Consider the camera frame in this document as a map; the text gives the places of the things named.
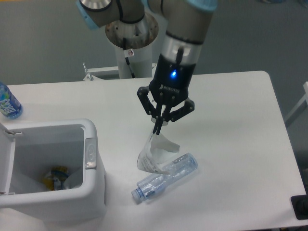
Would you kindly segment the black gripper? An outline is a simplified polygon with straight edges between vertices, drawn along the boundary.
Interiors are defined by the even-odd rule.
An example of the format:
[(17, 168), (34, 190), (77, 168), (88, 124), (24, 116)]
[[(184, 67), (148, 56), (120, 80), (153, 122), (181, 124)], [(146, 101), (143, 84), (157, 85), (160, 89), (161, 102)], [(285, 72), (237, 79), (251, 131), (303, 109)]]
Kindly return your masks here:
[[(188, 87), (196, 64), (177, 64), (159, 55), (156, 71), (149, 86), (139, 87), (137, 96), (147, 113), (155, 120), (153, 134), (159, 135), (162, 126), (169, 121), (176, 122), (195, 109), (194, 101), (188, 98)], [(148, 97), (151, 92), (156, 107)], [(184, 101), (184, 106), (172, 111), (171, 108)]]

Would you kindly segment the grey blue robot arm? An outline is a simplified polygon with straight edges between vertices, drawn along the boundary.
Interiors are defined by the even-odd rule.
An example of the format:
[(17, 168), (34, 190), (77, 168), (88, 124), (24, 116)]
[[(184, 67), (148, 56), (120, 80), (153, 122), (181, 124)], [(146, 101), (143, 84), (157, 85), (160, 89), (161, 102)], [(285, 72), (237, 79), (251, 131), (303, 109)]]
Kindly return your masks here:
[(153, 133), (194, 110), (188, 88), (217, 1), (215, 0), (78, 0), (77, 8), (91, 29), (113, 26), (128, 66), (132, 54), (150, 44), (152, 30), (145, 9), (168, 21), (154, 78), (138, 89), (138, 98), (154, 122)]

